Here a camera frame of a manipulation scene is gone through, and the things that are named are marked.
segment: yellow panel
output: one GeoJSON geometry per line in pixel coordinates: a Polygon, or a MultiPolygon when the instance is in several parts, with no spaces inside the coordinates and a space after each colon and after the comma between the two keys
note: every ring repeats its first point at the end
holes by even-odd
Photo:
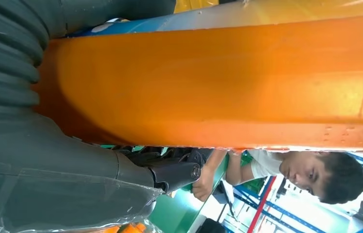
{"type": "Polygon", "coordinates": [[[177,0],[174,13],[218,5],[219,0],[177,0]]]}

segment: red pole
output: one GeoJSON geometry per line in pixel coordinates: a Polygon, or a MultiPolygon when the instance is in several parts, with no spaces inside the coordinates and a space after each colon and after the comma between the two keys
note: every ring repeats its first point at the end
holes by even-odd
{"type": "Polygon", "coordinates": [[[254,228],[256,227],[257,220],[259,219],[260,214],[262,213],[263,206],[264,206],[264,204],[266,204],[267,196],[269,196],[269,193],[271,191],[271,187],[273,186],[273,183],[274,183],[275,180],[276,180],[276,177],[275,176],[272,177],[269,186],[266,187],[266,192],[264,193],[264,196],[260,200],[259,207],[257,208],[256,214],[254,215],[254,218],[251,221],[250,226],[248,227],[247,233],[253,233],[254,228]]]}

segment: man's hand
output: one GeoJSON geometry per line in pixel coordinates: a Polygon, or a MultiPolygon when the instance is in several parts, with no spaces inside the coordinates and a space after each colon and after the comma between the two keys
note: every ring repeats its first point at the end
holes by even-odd
{"type": "Polygon", "coordinates": [[[211,167],[204,165],[198,181],[193,184],[193,194],[200,201],[206,201],[213,191],[213,180],[215,171],[211,167]]]}

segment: orange painted metal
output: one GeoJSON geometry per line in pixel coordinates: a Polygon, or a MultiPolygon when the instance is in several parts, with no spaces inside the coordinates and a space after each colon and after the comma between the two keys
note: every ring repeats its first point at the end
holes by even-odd
{"type": "Polygon", "coordinates": [[[363,150],[363,16],[60,39],[40,72],[90,142],[363,150]]]}

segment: green surface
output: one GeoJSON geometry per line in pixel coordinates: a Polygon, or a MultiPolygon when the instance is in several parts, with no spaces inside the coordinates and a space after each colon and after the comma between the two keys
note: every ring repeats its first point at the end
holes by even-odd
{"type": "MultiPolygon", "coordinates": [[[[227,164],[228,157],[223,160],[215,173],[213,190],[223,177],[227,164]]],[[[150,221],[165,233],[186,233],[196,220],[203,205],[203,202],[193,196],[191,185],[188,185],[177,190],[174,198],[160,196],[150,215],[150,221]]]]}

